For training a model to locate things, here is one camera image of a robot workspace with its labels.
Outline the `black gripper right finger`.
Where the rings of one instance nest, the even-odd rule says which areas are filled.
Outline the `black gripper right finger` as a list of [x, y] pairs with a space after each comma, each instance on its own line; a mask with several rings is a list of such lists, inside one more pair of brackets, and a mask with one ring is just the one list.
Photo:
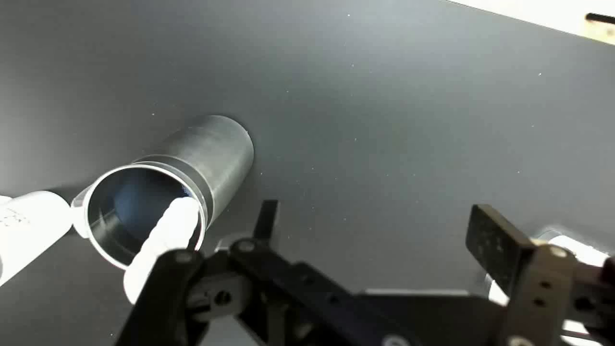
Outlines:
[[468, 251], [508, 295], [495, 346], [568, 346], [564, 326], [581, 324], [593, 343], [615, 346], [615, 258], [601, 268], [572, 251], [537, 245], [497, 208], [476, 204]]

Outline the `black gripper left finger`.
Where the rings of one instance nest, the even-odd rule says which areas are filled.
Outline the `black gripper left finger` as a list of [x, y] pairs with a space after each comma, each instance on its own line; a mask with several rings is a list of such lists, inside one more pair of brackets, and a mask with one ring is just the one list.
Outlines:
[[160, 256], [116, 346], [199, 346], [222, 318], [258, 346], [358, 346], [353, 297], [272, 249], [278, 214], [280, 203], [266, 201], [255, 233], [214, 256]]

